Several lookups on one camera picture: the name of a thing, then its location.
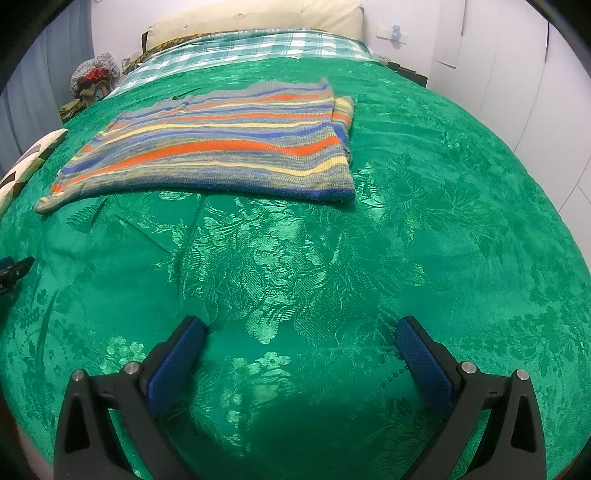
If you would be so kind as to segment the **blue curtain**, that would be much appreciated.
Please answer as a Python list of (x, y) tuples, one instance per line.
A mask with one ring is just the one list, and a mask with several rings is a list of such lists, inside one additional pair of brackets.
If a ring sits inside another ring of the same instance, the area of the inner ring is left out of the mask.
[(91, 3), (74, 1), (42, 30), (1, 92), (2, 173), (62, 126), (58, 109), (73, 99), (71, 76), (93, 56)]

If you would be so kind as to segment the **wall socket with plug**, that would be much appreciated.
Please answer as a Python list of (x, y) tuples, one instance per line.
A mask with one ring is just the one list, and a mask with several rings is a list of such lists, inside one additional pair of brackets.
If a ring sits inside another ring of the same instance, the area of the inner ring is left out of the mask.
[(394, 44), (406, 45), (408, 43), (408, 35), (402, 31), (398, 24), (389, 27), (377, 26), (376, 37)]

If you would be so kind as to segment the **pile of clothes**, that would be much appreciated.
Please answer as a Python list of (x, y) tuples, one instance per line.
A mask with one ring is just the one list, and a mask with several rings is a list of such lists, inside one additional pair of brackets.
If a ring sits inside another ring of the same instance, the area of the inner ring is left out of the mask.
[(70, 78), (74, 99), (59, 107), (63, 123), (106, 98), (119, 84), (122, 74), (111, 53), (106, 52), (82, 62)]

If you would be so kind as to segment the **green floral bedspread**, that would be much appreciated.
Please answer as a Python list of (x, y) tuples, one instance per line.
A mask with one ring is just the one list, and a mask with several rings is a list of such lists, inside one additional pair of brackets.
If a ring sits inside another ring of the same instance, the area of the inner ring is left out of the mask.
[[(152, 191), (33, 207), (117, 115), (188, 92), (327, 79), (356, 102), (349, 207)], [(274, 59), (98, 103), (1, 221), (33, 256), (1, 301), (1, 389), (44, 455), (72, 371), (117, 372), (187, 315), (211, 325), (165, 432), (203, 479), (398, 479), (439, 425), (393, 344), (412, 315), (482, 371), (532, 378), (547, 472), (590, 436), (590, 273), (543, 189), (484, 125), (366, 62)]]

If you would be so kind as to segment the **teal checked bed sheet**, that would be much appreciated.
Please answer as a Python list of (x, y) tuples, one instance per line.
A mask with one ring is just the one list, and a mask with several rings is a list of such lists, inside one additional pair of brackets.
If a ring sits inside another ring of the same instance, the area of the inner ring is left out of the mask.
[(308, 29), (260, 29), (196, 36), (152, 48), (130, 66), (113, 97), (175, 74), (276, 58), (375, 61), (361, 40)]

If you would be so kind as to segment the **white wardrobe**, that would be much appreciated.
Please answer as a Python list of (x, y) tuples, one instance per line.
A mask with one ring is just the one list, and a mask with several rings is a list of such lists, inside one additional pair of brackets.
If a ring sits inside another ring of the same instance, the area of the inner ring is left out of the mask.
[(590, 78), (527, 1), (444, 1), (430, 89), (515, 153), (583, 248), (590, 245)]

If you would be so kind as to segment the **patterned cream cushion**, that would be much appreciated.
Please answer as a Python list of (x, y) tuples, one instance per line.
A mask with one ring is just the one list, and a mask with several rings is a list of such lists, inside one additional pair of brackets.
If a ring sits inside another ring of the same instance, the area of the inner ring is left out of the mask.
[(49, 132), (29, 147), (1, 180), (0, 214), (17, 198), (32, 175), (46, 162), (68, 133), (67, 128)]

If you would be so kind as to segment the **cream pillow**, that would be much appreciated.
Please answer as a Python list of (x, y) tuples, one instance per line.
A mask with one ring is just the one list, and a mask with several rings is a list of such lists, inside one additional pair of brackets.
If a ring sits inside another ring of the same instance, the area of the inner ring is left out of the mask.
[(154, 22), (146, 48), (197, 34), (256, 29), (311, 29), (363, 38), (360, 1), (214, 1)]

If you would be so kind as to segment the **striped knit sweater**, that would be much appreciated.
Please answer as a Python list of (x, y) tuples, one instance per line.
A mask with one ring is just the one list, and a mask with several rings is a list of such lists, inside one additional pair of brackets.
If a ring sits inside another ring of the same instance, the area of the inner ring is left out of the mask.
[(327, 79), (260, 82), (116, 116), (58, 171), (35, 210), (131, 190), (238, 192), (351, 202), (355, 102)]

